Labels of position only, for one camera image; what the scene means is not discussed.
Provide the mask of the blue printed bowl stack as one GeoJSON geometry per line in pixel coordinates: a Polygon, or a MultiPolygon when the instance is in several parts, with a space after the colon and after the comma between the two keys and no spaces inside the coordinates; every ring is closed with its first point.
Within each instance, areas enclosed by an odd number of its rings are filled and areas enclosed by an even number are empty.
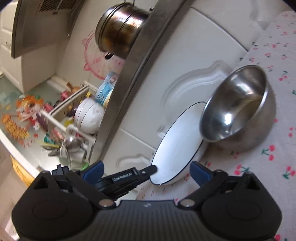
{"type": "Polygon", "coordinates": [[[102,85],[100,85],[95,94],[95,101],[104,108],[106,108],[108,105],[109,99],[116,85],[117,79],[118,75],[115,72],[112,71],[108,73],[102,85]]]}

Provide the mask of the stainless steel bowl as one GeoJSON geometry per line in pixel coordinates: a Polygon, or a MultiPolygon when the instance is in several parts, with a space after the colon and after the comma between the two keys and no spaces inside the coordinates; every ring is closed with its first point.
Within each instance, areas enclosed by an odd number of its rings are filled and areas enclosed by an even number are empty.
{"type": "Polygon", "coordinates": [[[213,92],[199,131],[209,143],[245,152],[266,139],[275,117],[275,95],[265,71],[247,65],[233,71],[213,92]]]}

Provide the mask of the white spice shelf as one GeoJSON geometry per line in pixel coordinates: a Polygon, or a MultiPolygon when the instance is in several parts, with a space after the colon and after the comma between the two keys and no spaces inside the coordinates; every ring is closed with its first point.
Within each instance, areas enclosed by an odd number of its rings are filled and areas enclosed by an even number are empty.
{"type": "Polygon", "coordinates": [[[79,90],[53,108],[49,112],[49,115],[58,121],[62,121],[67,116],[67,113],[70,112],[71,108],[76,108],[81,101],[89,96],[89,92],[92,96],[95,96],[97,90],[98,87],[90,84],[87,81],[84,81],[79,90]]]}

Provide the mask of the white cabinet door right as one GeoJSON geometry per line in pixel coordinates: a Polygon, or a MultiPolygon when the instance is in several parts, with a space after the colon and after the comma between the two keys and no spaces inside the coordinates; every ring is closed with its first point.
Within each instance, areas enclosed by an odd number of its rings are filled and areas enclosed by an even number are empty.
{"type": "Polygon", "coordinates": [[[280,13],[292,8],[284,1],[194,1],[192,8],[212,20],[249,49],[280,13]]]}

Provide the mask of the steel steamer pot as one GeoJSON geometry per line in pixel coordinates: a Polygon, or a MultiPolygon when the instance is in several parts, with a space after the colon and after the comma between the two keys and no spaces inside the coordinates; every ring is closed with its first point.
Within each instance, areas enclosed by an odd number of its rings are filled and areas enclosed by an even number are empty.
{"type": "Polygon", "coordinates": [[[106,53],[105,59],[114,55],[126,59],[148,17],[149,12],[134,3],[125,1],[110,7],[95,30],[96,44],[106,53]]]}

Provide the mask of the white utensil rack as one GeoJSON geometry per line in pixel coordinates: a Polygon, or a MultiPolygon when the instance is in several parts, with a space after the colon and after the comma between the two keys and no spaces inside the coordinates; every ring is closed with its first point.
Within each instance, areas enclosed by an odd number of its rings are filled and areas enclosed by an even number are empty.
{"type": "Polygon", "coordinates": [[[65,127],[44,110],[41,110],[40,114],[62,132],[64,139],[62,140],[60,152],[63,154],[64,150],[70,169],[72,169],[72,162],[74,161],[70,155],[72,153],[76,154],[84,151],[82,160],[90,161],[92,147],[95,144],[95,138],[93,136],[81,132],[73,124],[65,127]]]}

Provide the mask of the steel ladle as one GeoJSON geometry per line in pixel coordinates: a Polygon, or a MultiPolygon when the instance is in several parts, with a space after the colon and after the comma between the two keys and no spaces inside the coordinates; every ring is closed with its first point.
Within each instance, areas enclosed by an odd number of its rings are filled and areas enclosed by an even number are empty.
{"type": "Polygon", "coordinates": [[[68,136],[62,142],[62,145],[60,147],[60,155],[62,156],[63,154],[66,154],[70,169],[72,168],[70,153],[79,152],[81,150],[81,146],[82,141],[75,136],[68,136]]]}

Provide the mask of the stacked white bowls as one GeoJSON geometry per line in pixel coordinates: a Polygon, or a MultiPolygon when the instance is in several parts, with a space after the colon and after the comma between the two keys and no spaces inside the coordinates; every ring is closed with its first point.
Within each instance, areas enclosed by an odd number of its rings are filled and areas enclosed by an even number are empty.
{"type": "Polygon", "coordinates": [[[101,125],[105,109],[92,98],[84,99],[74,115],[74,126],[81,132],[94,135],[101,125]]]}

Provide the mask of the white cabinet door middle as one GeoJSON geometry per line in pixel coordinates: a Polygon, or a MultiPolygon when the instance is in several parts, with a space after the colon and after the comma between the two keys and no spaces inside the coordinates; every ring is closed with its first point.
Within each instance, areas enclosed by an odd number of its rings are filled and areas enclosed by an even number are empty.
{"type": "Polygon", "coordinates": [[[119,128],[157,149],[181,113],[207,101],[245,53],[223,28],[191,7],[157,57],[119,128]]]}

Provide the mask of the red dragon wall decoration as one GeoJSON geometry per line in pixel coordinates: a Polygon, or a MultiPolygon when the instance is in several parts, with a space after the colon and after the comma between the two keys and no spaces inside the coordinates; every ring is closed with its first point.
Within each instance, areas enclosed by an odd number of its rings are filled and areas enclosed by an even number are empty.
{"type": "Polygon", "coordinates": [[[44,104],[44,100],[38,95],[21,95],[16,100],[16,114],[3,114],[1,123],[14,140],[23,141],[29,137],[29,127],[23,127],[21,123],[30,121],[35,125],[37,114],[44,104]]]}

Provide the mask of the white cabinet door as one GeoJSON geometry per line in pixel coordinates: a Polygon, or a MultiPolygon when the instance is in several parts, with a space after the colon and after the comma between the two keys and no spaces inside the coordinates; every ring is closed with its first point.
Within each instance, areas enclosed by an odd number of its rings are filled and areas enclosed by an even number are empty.
{"type": "Polygon", "coordinates": [[[212,20],[249,49],[280,13],[292,8],[284,1],[194,1],[192,8],[212,20]]]}
{"type": "Polygon", "coordinates": [[[181,113],[207,101],[245,53],[223,28],[191,7],[157,57],[119,128],[157,149],[181,113]]]}
{"type": "Polygon", "coordinates": [[[151,163],[155,148],[119,128],[104,158],[104,174],[109,176],[129,168],[141,170],[151,163]]]}

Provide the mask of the range hood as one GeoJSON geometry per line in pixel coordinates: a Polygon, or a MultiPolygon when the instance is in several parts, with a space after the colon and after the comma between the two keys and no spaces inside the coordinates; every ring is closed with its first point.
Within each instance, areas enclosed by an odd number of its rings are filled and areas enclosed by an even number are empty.
{"type": "Polygon", "coordinates": [[[11,56],[55,44],[70,37],[84,0],[18,1],[11,56]]]}

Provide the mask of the pink clock wall sticker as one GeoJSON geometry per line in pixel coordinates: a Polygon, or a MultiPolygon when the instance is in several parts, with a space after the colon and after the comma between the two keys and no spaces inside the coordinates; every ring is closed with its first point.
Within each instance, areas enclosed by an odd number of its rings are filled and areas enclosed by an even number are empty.
{"type": "Polygon", "coordinates": [[[113,55],[106,59],[106,52],[102,52],[95,41],[95,32],[91,31],[88,37],[82,39],[84,46],[84,71],[90,72],[98,79],[104,80],[109,72],[121,73],[125,61],[118,56],[113,55]]]}

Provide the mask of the white cabinet door left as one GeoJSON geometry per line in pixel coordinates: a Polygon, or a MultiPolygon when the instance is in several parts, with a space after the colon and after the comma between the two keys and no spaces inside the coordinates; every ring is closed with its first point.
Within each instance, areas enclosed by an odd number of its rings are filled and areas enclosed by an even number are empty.
{"type": "Polygon", "coordinates": [[[119,128],[104,158],[104,174],[109,176],[129,168],[141,170],[151,163],[155,148],[119,128]]]}

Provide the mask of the white plate with blue rim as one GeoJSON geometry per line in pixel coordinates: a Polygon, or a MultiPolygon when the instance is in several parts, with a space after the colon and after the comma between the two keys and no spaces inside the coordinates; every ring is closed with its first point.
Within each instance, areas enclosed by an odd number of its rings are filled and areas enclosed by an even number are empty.
{"type": "Polygon", "coordinates": [[[188,107],[172,124],[160,142],[152,165],[157,172],[150,176],[153,185],[172,184],[189,173],[190,164],[200,161],[208,143],[199,132],[199,122],[205,102],[197,102],[188,107]]]}

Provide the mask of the steel countertop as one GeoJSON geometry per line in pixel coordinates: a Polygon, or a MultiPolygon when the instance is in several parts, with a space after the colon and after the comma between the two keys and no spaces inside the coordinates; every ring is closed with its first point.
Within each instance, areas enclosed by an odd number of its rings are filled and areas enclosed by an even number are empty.
{"type": "Polygon", "coordinates": [[[90,163],[103,160],[139,88],[193,1],[158,1],[140,31],[110,97],[90,163]]]}

